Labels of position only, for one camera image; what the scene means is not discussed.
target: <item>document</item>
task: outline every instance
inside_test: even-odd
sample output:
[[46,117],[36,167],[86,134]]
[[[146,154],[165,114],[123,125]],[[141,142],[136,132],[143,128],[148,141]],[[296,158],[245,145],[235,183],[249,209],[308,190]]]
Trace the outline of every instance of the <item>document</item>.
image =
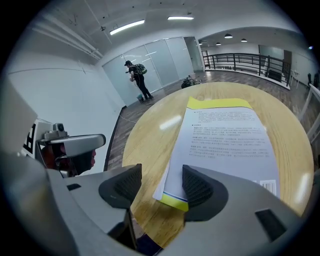
[[189,98],[171,158],[153,198],[188,211],[182,166],[241,177],[280,197],[276,158],[265,127],[250,104],[239,98]]

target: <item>barcode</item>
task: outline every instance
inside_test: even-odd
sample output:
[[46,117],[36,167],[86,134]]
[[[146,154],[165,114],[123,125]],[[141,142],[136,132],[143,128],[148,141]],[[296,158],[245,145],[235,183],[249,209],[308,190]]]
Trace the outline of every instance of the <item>barcode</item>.
[[267,189],[269,192],[277,195],[277,187],[276,187],[276,180],[260,180],[260,185],[263,186],[265,189]]

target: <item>backpack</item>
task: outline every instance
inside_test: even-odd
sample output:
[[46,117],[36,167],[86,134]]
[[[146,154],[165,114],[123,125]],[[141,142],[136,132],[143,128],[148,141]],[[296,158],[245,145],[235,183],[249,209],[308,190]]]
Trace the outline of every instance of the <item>backpack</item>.
[[135,67],[136,67],[137,73],[139,75],[144,75],[148,71],[146,69],[146,67],[144,65],[142,65],[142,64],[137,64],[137,65],[135,65]]

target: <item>wooden floor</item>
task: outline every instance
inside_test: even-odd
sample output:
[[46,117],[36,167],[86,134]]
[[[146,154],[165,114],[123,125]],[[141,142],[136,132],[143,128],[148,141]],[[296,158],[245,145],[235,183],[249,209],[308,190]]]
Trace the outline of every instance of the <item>wooden floor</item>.
[[[196,74],[196,79],[198,79],[199,81],[201,80],[201,83],[233,82],[256,87],[276,97],[283,104],[285,104],[296,116],[302,110],[309,93],[309,88],[301,83],[298,85],[298,88],[296,88],[296,86],[292,86],[291,90],[287,90],[277,84],[255,76],[228,71],[199,72]],[[154,99],[148,100],[143,104],[136,102],[123,109],[123,111],[121,112],[121,116],[129,121],[122,118],[119,119],[111,146],[108,165],[104,167],[105,171],[107,169],[110,170],[122,166],[123,153],[129,134],[135,125],[134,122],[137,122],[139,118],[144,114],[144,112],[146,112],[154,103],[169,94],[181,90],[181,84],[182,82],[179,81],[173,85],[166,86],[165,88],[152,93]],[[320,103],[315,98],[312,98],[309,108],[306,111],[305,118],[301,122],[306,131],[310,129],[319,113]]]

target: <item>round wooden table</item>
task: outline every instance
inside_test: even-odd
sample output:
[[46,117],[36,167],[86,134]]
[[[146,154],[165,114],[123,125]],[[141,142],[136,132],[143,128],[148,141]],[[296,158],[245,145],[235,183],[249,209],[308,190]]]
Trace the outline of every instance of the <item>round wooden table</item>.
[[142,164],[142,185],[131,210],[145,233],[164,248],[183,229],[184,212],[152,196],[170,159],[182,118],[166,128],[161,124],[183,117],[190,96],[198,100],[240,98],[249,102],[273,147],[281,199],[301,215],[309,200],[314,163],[308,137],[298,119],[282,102],[260,89],[211,82],[176,91],[158,101],[138,120],[126,142],[122,165]]

